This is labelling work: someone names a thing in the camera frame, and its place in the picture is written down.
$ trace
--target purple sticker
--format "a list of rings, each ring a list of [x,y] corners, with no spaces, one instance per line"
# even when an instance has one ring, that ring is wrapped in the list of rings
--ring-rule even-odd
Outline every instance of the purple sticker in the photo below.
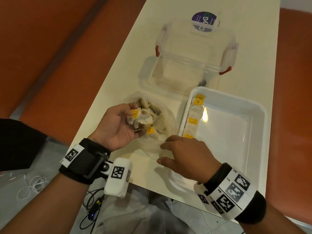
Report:
[[[213,23],[216,20],[216,15],[214,15],[213,13],[210,13],[210,12],[202,11],[202,12],[198,12],[195,15],[193,15],[192,20],[196,21],[196,22],[208,24],[208,25],[213,25]],[[204,31],[204,32],[211,32],[212,31],[210,28],[205,28],[205,27],[197,26],[197,25],[193,25],[193,26],[200,31]]]

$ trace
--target white table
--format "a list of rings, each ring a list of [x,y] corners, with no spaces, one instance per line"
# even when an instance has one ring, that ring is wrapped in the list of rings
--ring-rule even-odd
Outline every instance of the white table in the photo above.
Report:
[[[191,20],[197,12],[208,11],[216,15],[221,12],[220,27],[232,29],[240,44],[233,70],[220,76],[210,87],[254,100],[265,107],[269,114],[264,141],[268,154],[279,5],[280,0],[147,0],[71,147],[94,131],[107,108],[122,103],[138,90],[165,102],[179,125],[187,97],[161,89],[148,80],[157,62],[155,41],[163,24],[171,19]],[[133,162],[130,182],[206,211],[195,193],[178,191],[169,183],[166,168],[135,149],[135,143],[131,143],[112,154]],[[261,181],[262,194],[265,194],[265,184],[266,177]]]

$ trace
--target hand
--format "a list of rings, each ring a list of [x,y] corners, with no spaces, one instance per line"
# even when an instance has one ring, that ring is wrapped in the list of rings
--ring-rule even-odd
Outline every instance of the hand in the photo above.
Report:
[[[174,156],[174,160],[168,157],[159,158],[157,162],[160,165],[203,184],[209,181],[222,165],[213,157],[207,145],[195,138],[172,135],[160,148],[170,150]]]
[[[136,103],[119,104],[108,108],[96,130],[88,139],[113,152],[143,136],[146,130],[141,129],[141,131],[135,132],[134,126],[127,123],[127,116],[133,115],[131,109],[138,109],[138,105]]]

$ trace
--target orange surface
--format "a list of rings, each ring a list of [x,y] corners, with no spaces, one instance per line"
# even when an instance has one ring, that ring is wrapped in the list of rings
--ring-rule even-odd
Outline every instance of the orange surface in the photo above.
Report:
[[[71,144],[146,0],[107,0],[20,120]]]
[[[0,118],[8,118],[97,0],[0,0]]]
[[[312,14],[281,9],[267,200],[312,224]]]

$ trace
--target white plastic tray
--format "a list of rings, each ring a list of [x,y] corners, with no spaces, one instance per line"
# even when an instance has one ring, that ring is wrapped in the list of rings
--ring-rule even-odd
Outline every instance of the white plastic tray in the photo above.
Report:
[[[259,188],[259,185],[263,185],[259,180],[264,176],[266,180],[267,171],[267,167],[260,169],[264,166],[262,164],[266,164],[262,158],[267,158],[263,154],[267,112],[256,102],[205,87],[196,87],[192,90],[185,107],[179,136],[182,136],[192,98],[197,94],[206,97],[196,139],[205,142],[217,160],[236,167]],[[169,180],[181,191],[194,192],[195,181],[171,170]]]

